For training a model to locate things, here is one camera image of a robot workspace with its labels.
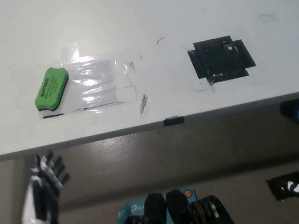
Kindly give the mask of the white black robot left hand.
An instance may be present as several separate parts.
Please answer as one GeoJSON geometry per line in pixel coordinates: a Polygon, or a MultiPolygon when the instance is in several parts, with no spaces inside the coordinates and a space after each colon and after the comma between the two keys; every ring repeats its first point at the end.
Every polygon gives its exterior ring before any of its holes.
{"type": "Polygon", "coordinates": [[[52,151],[37,155],[30,169],[22,212],[22,224],[59,224],[59,199],[70,175],[61,156],[52,151]]]}

